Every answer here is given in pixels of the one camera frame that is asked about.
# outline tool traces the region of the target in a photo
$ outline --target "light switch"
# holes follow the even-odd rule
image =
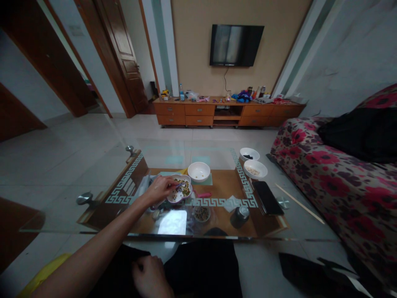
[[[69,29],[73,36],[84,36],[80,25],[69,25]]]

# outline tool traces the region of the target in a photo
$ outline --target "wooden cabinet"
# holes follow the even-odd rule
[[[267,126],[279,127],[281,126],[285,120],[289,119],[289,117],[269,117]]]
[[[156,115],[178,115],[185,116],[185,108],[179,104],[155,104]]]
[[[158,124],[185,125],[185,116],[157,115]]]
[[[186,125],[211,126],[213,121],[213,116],[186,116]]]
[[[293,117],[298,117],[301,111],[303,110],[304,107],[301,105],[299,106],[289,106],[289,105],[280,105],[280,106],[275,106],[273,108],[273,111],[271,113],[272,117],[288,117],[288,118],[293,118]]]
[[[239,122],[239,126],[267,126],[268,117],[260,116],[243,116]]]
[[[185,126],[275,126],[289,118],[298,117],[305,105],[262,105],[255,102],[220,102],[220,97],[211,96],[209,102],[194,103],[156,99],[154,109],[158,124]],[[217,106],[230,106],[220,109]]]
[[[245,106],[243,110],[243,116],[269,116],[272,111],[273,106]]]
[[[187,105],[185,106],[185,115],[191,116],[214,116],[215,106],[210,105]]]

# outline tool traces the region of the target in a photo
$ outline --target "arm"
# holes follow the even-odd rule
[[[55,270],[32,297],[85,297],[142,214],[168,196],[177,184],[157,177],[146,193]]]

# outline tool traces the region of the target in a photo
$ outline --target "white bowl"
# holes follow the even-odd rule
[[[208,164],[197,161],[189,165],[187,173],[194,182],[201,183],[207,180],[211,170]]]
[[[258,175],[251,174],[247,170],[247,168],[257,170],[259,172],[259,174]],[[244,163],[244,172],[251,179],[261,179],[268,174],[268,169],[265,167],[265,165],[263,163],[260,163],[259,161],[247,160]]]
[[[244,155],[250,155],[253,158],[252,159],[248,159],[246,157],[244,157]],[[259,153],[257,151],[255,151],[254,149],[251,148],[241,148],[240,149],[240,158],[243,161],[247,161],[247,160],[258,160],[260,157]]]
[[[180,175],[180,174],[174,174],[171,175],[171,177],[173,179],[178,179],[178,180],[183,180],[183,181],[187,181],[189,182],[189,194],[185,197],[183,197],[183,195],[178,195],[177,198],[174,200],[173,196],[175,194],[175,191],[173,191],[168,197],[167,200],[171,203],[171,204],[177,204],[180,201],[187,199],[188,197],[191,196],[191,193],[193,192],[193,187],[191,185],[191,179],[188,175]]]
[[[198,208],[207,209],[207,212],[208,212],[208,218],[207,218],[207,219],[205,219],[205,220],[200,220],[200,219],[198,219],[198,218],[196,217],[196,211],[197,211]],[[195,206],[195,207],[193,208],[192,215],[193,215],[193,217],[194,217],[195,220],[197,220],[198,222],[204,223],[204,222],[206,222],[206,221],[208,221],[208,220],[210,219],[210,217],[211,217],[211,209],[210,209],[209,207],[207,207],[207,206]]]

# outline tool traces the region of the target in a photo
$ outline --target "tv screen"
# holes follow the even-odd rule
[[[210,65],[253,66],[264,28],[212,25]]]

